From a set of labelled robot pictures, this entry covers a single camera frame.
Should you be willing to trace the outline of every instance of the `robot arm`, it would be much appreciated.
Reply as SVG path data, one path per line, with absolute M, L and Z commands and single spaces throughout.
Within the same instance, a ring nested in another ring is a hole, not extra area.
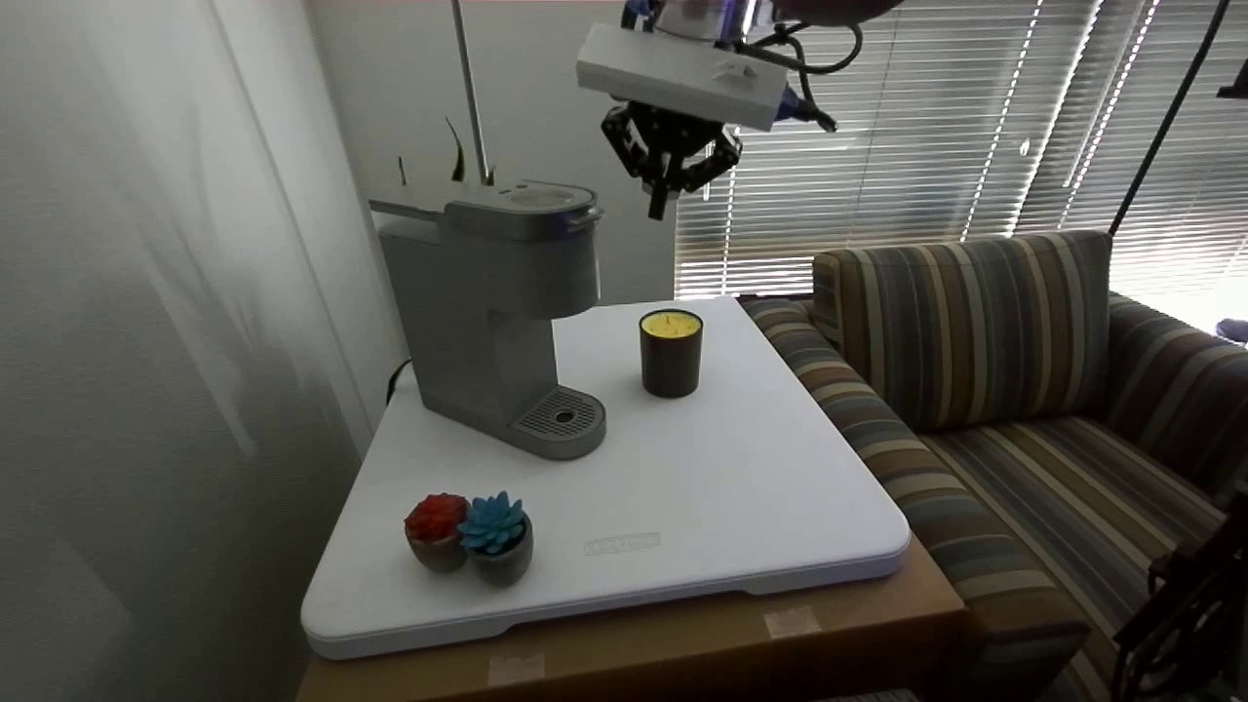
M 650 191 L 650 217 L 679 191 L 699 191 L 741 158 L 724 123 L 772 129 L 779 118 L 836 119 L 812 96 L 812 72 L 836 72 L 863 48 L 857 23 L 900 0 L 625 0 L 620 28 L 597 23 L 576 57 L 586 88 L 614 93 L 602 119 L 629 176 Z M 806 66 L 794 31 L 851 28 L 855 51 Z

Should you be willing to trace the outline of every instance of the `striped sofa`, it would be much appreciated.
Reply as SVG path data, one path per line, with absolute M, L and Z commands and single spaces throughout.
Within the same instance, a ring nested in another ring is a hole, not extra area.
M 827 250 L 741 300 L 967 601 L 932 695 L 1108 696 L 1147 564 L 1248 482 L 1248 356 L 1113 295 L 1108 250 Z

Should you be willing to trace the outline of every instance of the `sofa armrest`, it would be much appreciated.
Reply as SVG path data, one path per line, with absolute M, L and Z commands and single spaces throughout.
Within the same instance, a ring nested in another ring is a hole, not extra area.
M 823 414 L 903 509 L 967 601 L 967 638 L 932 681 L 941 696 L 1028 696 L 1084 642 L 1088 625 L 1028 548 L 957 471 L 857 376 L 812 322 L 806 300 L 741 300 Z
M 1214 503 L 1248 486 L 1248 350 L 1113 295 L 1105 423 Z

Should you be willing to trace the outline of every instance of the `gray coffee maker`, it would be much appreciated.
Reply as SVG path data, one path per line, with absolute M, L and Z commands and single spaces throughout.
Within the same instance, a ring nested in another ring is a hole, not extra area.
M 604 440 L 604 406 L 556 387 L 552 317 L 597 302 L 586 187 L 517 181 L 446 209 L 370 204 L 421 402 L 533 457 Z

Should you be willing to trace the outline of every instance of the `white tabletop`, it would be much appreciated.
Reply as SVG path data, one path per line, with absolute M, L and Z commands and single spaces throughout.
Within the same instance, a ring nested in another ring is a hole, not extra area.
M 556 376 L 608 408 L 581 461 L 537 461 L 456 423 L 403 387 L 355 474 L 304 595 L 308 642 L 357 660 L 498 634 L 528 621 L 699 594 L 784 594 L 887 575 L 910 523 L 823 418 L 737 300 L 681 302 L 705 318 L 689 399 L 638 387 L 637 318 L 658 302 L 552 322 Z M 533 562 L 497 588 L 463 564 L 428 571 L 403 518 L 428 490 L 524 500 Z

